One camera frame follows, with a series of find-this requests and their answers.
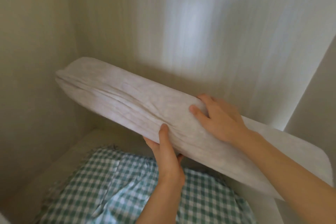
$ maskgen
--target checkered bedding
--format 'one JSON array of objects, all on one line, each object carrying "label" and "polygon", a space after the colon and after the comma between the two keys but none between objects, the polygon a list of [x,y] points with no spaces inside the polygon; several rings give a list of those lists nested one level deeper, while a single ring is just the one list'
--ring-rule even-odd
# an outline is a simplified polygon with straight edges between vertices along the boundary
[{"label": "checkered bedding", "polygon": [[[248,203],[223,181],[188,168],[177,223],[256,223]],[[40,223],[134,223],[158,181],[152,158],[96,150]]]}]

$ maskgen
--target plaid blanket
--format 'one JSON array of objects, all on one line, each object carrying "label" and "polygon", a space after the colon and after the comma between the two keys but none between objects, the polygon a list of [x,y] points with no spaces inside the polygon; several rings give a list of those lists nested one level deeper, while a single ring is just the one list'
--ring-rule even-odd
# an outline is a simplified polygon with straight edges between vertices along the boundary
[{"label": "plaid blanket", "polygon": [[[184,168],[177,223],[256,223],[223,181]],[[40,223],[134,223],[158,181],[152,158],[100,148],[69,180]]]}]

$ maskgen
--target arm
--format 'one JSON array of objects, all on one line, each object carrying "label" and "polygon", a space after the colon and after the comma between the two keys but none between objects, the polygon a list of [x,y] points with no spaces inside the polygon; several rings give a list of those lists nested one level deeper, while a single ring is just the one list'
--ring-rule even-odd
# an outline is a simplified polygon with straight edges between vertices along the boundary
[{"label": "arm", "polygon": [[236,108],[205,94],[199,99],[206,104],[209,117],[195,106],[190,111],[202,126],[244,152],[302,219],[310,224],[336,223],[334,188],[249,130]]},{"label": "arm", "polygon": [[160,144],[145,138],[152,149],[159,167],[159,180],[137,223],[175,223],[184,173],[180,165],[183,156],[176,157],[168,139],[168,126],[162,124],[159,131]]}]

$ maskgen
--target green checkered fabric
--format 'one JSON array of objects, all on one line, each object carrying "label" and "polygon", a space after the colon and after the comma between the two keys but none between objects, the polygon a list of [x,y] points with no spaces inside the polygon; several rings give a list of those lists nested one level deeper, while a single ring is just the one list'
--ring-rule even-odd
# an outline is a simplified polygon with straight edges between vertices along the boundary
[{"label": "green checkered fabric", "polygon": [[[248,203],[214,177],[184,169],[177,223],[256,223]],[[152,158],[100,148],[40,223],[134,223],[158,181]]]}]

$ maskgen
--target person's right hand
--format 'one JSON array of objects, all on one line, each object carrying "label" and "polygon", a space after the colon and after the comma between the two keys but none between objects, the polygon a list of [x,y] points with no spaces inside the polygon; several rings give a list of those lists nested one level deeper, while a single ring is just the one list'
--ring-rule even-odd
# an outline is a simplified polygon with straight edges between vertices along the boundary
[{"label": "person's right hand", "polygon": [[206,105],[209,117],[195,105],[191,105],[189,110],[214,137],[235,144],[240,138],[246,138],[247,134],[250,134],[236,107],[207,94],[197,97]]}]

